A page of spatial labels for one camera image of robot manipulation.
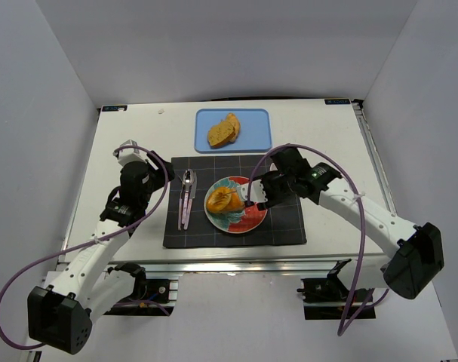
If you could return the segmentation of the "orange bagel bread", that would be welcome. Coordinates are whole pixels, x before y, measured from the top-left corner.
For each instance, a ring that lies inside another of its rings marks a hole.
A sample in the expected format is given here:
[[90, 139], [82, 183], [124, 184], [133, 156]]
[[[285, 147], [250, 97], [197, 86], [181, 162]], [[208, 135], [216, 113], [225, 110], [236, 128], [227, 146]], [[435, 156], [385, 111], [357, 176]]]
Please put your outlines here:
[[229, 203], [230, 196], [221, 196], [221, 191], [229, 191], [225, 186], [218, 187], [208, 196], [206, 208], [211, 213], [222, 213], [224, 207]]

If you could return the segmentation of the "orange croissant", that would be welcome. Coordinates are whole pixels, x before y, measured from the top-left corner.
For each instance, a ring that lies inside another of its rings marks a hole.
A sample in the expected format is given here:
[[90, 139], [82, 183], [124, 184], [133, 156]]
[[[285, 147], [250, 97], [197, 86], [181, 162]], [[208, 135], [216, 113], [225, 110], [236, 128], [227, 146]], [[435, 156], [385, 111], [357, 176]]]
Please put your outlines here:
[[237, 193], [231, 193], [229, 203], [224, 207], [224, 213], [238, 212], [245, 208], [245, 203], [241, 201]]

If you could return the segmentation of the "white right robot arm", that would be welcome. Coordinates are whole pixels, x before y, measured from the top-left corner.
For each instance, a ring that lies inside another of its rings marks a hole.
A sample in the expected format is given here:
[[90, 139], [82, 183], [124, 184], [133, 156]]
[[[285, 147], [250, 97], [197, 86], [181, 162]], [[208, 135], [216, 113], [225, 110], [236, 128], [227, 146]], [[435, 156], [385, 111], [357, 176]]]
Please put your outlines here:
[[388, 288], [415, 299], [444, 267], [440, 230], [430, 222], [419, 226], [400, 218], [357, 190], [344, 169], [326, 157], [312, 166], [300, 154], [301, 145], [287, 144], [267, 153], [275, 170], [252, 173], [248, 183], [230, 188], [238, 201], [267, 210], [290, 196], [306, 198], [342, 217], [382, 251], [377, 259], [344, 259], [327, 279], [340, 293]]

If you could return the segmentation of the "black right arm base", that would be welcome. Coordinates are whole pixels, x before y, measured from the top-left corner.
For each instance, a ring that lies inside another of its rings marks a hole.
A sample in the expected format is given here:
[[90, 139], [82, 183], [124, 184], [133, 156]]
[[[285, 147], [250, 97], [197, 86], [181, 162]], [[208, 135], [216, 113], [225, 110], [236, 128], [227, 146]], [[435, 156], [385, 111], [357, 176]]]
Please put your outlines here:
[[[349, 289], [336, 280], [335, 271], [329, 271], [324, 278], [304, 278], [297, 293], [303, 301], [304, 316], [307, 321], [336, 321], [340, 320], [349, 295]], [[369, 290], [358, 289], [352, 299], [347, 319], [349, 319], [362, 304]], [[356, 317], [356, 319], [375, 319], [376, 312], [371, 306], [373, 297]]]

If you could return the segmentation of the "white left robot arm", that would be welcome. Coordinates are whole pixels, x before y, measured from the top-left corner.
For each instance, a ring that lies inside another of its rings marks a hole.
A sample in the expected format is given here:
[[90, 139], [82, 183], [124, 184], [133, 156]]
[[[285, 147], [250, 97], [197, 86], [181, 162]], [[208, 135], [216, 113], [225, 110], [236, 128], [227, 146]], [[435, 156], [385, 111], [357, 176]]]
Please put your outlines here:
[[152, 194], [167, 190], [176, 176], [172, 163], [155, 152], [142, 156], [123, 149], [115, 156], [120, 183], [110, 192], [88, 245], [49, 285], [35, 287], [27, 298], [29, 337], [69, 354], [84, 348], [95, 322], [117, 302], [141, 296], [144, 268], [108, 264], [151, 213]]

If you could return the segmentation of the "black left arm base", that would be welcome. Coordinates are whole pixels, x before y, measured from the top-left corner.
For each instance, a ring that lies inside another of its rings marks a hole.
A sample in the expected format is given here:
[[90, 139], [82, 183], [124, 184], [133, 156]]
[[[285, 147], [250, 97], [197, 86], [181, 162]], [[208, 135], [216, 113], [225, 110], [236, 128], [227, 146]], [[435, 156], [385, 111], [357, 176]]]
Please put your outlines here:
[[137, 317], [169, 317], [177, 299], [177, 281], [168, 278], [149, 277], [146, 269], [132, 262], [110, 266], [104, 272], [104, 279], [122, 272], [134, 279], [130, 295], [124, 296], [105, 315]]

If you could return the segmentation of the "brown bread slice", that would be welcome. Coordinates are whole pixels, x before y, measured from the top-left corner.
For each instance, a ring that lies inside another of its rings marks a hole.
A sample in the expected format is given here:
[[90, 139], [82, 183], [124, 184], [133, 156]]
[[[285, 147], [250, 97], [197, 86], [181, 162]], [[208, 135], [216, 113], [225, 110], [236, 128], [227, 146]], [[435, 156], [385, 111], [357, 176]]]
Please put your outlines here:
[[216, 149], [226, 145], [234, 135], [234, 126], [230, 122], [221, 121], [207, 132], [207, 141], [212, 149]]
[[241, 124], [238, 120], [238, 118], [235, 116], [234, 113], [229, 113], [227, 116], [226, 116], [226, 120], [234, 127], [234, 130], [235, 130], [235, 134], [234, 136], [230, 139], [230, 142], [231, 143], [234, 143], [240, 133], [240, 130], [241, 130]]

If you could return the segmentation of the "teal and red plate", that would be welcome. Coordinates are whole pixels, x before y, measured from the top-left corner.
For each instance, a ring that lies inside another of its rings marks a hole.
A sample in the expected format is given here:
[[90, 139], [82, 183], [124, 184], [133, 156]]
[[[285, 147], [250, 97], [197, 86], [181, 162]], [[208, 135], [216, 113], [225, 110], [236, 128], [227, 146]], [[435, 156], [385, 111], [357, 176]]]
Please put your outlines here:
[[257, 206], [246, 207], [243, 210], [230, 211], [228, 213], [212, 213], [207, 209], [207, 200], [219, 187], [235, 189], [238, 186], [248, 184], [249, 179], [245, 176], [228, 176], [217, 180], [207, 191], [204, 199], [204, 211], [210, 223], [222, 232], [241, 235], [253, 231], [262, 225], [269, 215], [268, 210], [258, 210]]

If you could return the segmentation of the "dark grey checked placemat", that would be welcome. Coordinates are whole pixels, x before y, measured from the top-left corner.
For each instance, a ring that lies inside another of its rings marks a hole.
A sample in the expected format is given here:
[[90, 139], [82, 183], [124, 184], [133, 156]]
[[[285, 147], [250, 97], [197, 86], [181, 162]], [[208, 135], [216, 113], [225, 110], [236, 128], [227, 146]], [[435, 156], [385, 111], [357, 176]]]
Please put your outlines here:
[[[307, 243], [303, 211], [298, 197], [269, 209], [262, 225], [253, 231], [235, 235], [213, 226], [205, 215], [204, 199], [208, 189], [228, 176], [249, 177], [260, 155], [197, 156], [172, 158], [179, 177], [171, 182], [163, 247], [187, 249], [202, 247], [257, 247], [304, 245]], [[187, 169], [197, 174], [197, 189], [192, 204], [188, 229], [179, 231], [178, 210], [182, 184], [180, 177]]]

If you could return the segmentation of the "blue plastic tray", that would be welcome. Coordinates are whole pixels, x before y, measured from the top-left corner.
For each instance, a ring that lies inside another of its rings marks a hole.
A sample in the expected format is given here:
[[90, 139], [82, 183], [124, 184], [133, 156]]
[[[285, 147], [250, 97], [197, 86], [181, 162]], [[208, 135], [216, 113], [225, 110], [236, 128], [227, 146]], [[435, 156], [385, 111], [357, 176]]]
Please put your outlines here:
[[[207, 140], [211, 127], [233, 113], [241, 131], [233, 143], [214, 149]], [[263, 153], [272, 148], [269, 113], [265, 109], [200, 109], [195, 114], [194, 149], [200, 154]]]

